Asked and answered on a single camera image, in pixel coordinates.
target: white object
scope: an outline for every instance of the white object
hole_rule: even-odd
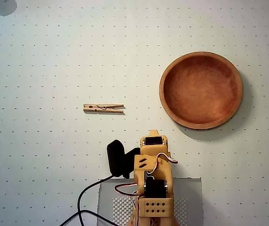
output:
[[[16,9],[15,0],[0,0],[0,15],[7,16]]]

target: bowl rim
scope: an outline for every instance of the bowl rim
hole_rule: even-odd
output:
[[[164,84],[165,84],[165,80],[166,80],[166,77],[169,74],[169,72],[172,70],[172,68],[175,65],[177,65],[181,61],[183,61],[189,57],[195,57],[195,56],[212,57],[212,58],[215,58],[215,59],[221,61],[222,63],[224,63],[232,71],[233,75],[235,76],[236,84],[238,87],[238,89],[237,89],[238,96],[237,96],[237,99],[236,99],[232,109],[231,109],[231,113],[228,115],[225,115],[225,117],[222,117],[219,120],[216,120],[216,121],[213,121],[210,123],[192,123],[190,121],[186,121],[184,119],[181,119],[169,108],[169,106],[165,100]],[[162,106],[163,106],[164,110],[166,111],[166,113],[170,116],[170,118],[172,118],[178,124],[183,125],[183,126],[188,127],[188,128],[191,128],[191,129],[211,129],[211,128],[220,126],[223,123],[225,123],[238,110],[240,103],[241,103],[241,100],[242,100],[242,95],[243,95],[243,85],[242,85],[242,80],[241,80],[241,77],[240,77],[240,74],[239,74],[239,71],[237,70],[237,68],[226,58],[224,58],[216,53],[212,53],[212,52],[204,52],[204,51],[192,52],[192,53],[188,53],[188,54],[185,54],[185,55],[177,58],[165,69],[165,71],[161,77],[160,83],[159,83],[159,98],[160,98],[160,101],[161,101]]]

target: dotted paper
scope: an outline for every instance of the dotted paper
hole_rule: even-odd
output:
[[[107,144],[131,150],[149,129],[168,137],[175,177],[202,177],[205,226],[269,225],[269,1],[17,5],[0,16],[0,225],[59,225],[109,175]],[[244,85],[236,115],[207,131],[178,126],[158,96],[165,68],[198,50],[230,60]],[[94,188],[81,206],[97,199]]]

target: yellow plastic part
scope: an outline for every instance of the yellow plastic part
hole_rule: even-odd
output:
[[[139,199],[139,216],[150,218],[173,217],[173,198],[141,198]]]
[[[158,137],[157,130],[151,130],[149,137]],[[145,138],[140,140],[141,154],[134,157],[134,180],[138,184],[138,193],[144,194],[144,182],[146,171],[151,172],[156,164],[156,155],[165,153],[170,157],[168,152],[168,139],[161,136],[163,143],[160,145],[145,145]],[[166,181],[167,193],[166,198],[145,198],[140,197],[137,200],[139,206],[139,226],[150,226],[150,218],[159,218],[160,226],[174,225],[174,194],[173,178],[171,166],[166,157],[161,155],[158,158],[158,168],[152,175],[155,179]]]

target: black cable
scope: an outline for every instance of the black cable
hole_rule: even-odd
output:
[[[81,210],[80,212],[77,212],[77,213],[74,213],[72,216],[70,216],[68,219],[66,219],[60,226],[64,226],[66,225],[67,223],[69,223],[71,220],[73,220],[73,218],[75,218],[78,214],[81,214],[81,213],[90,213],[102,220],[104,220],[105,222],[111,224],[111,225],[114,225],[114,226],[119,226],[117,224],[115,224],[114,222],[111,222],[110,220],[106,219],[105,217],[102,217],[100,216],[99,214],[95,213],[95,212],[92,212],[90,210]]]
[[[114,176],[113,175],[111,175],[111,176],[109,176],[109,177],[107,177],[107,178],[105,178],[105,179],[102,179],[102,180],[99,180],[99,181],[97,181],[97,182],[95,182],[95,183],[93,183],[93,184],[91,184],[91,185],[89,185],[89,186],[87,186],[85,189],[83,189],[82,190],[82,192],[79,194],[79,197],[78,197],[78,200],[77,200],[77,213],[78,213],[78,217],[79,217],[79,221],[80,221],[80,223],[81,223],[81,226],[84,226],[84,223],[83,223],[83,220],[82,220],[82,216],[81,216],[81,211],[80,211],[80,201],[81,201],[81,197],[83,196],[83,194],[88,190],[88,189],[90,189],[91,187],[94,187],[95,185],[98,185],[98,184],[101,184],[101,183],[103,183],[103,182],[105,182],[105,181],[107,181],[107,180],[109,180],[109,179],[111,179],[111,178],[113,178]],[[111,222],[111,221],[109,221],[108,219],[106,219],[106,222],[110,222],[110,224],[112,224],[112,225],[115,225],[115,226],[117,226],[116,224],[114,224],[113,222]]]

